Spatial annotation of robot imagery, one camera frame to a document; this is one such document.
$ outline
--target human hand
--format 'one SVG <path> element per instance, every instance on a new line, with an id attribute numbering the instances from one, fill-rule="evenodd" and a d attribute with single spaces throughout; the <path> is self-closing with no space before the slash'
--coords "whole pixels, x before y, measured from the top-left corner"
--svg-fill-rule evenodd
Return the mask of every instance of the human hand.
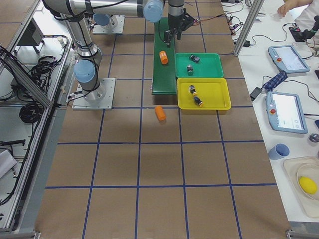
<path id="1" fill-rule="evenodd" d="M 278 8 L 277 13 L 279 13 L 282 16 L 286 16 L 287 12 L 297 6 L 297 0 L 288 0 L 285 2 L 284 5 L 282 5 L 280 8 Z"/>

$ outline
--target tablet screen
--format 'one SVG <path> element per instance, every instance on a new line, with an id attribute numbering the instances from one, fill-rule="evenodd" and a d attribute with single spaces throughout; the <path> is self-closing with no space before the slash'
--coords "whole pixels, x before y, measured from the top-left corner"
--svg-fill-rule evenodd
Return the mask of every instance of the tablet screen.
<path id="1" fill-rule="evenodd" d="M 281 58 L 282 63 L 285 65 L 287 70 L 306 69 L 299 56 L 292 50 L 291 47 L 274 47 L 274 50 Z"/>
<path id="2" fill-rule="evenodd" d="M 278 127 L 304 129 L 297 98 L 295 96 L 272 94 L 276 104 Z"/>

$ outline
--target person's arm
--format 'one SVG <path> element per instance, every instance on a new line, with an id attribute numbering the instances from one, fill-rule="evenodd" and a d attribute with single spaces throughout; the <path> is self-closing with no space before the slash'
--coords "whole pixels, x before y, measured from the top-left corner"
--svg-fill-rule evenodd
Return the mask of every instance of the person's arm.
<path id="1" fill-rule="evenodd" d="M 295 7 L 308 5 L 312 2 L 313 0 L 287 0 L 284 5 L 278 8 L 277 12 L 285 16 L 289 10 Z"/>

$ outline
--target cup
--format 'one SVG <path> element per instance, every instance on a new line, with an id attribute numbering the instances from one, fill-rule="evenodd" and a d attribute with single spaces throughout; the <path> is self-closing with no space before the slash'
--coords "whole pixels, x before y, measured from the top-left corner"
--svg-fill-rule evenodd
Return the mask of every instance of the cup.
<path id="1" fill-rule="evenodd" d="M 270 159 L 281 159 L 289 155 L 289 148 L 283 143 L 276 144 L 268 153 Z"/>

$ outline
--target beige tray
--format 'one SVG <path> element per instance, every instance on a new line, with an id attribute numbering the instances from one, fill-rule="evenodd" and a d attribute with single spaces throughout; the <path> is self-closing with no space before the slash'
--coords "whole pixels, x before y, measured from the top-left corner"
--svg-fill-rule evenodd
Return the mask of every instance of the beige tray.
<path id="1" fill-rule="evenodd" d="M 319 166 L 319 160 L 314 156 L 287 159 L 284 161 L 283 167 L 294 186 L 296 196 L 298 197 L 307 216 L 310 218 L 319 218 L 319 201 L 307 197 L 298 183 L 297 171 L 304 164 L 314 164 Z"/>

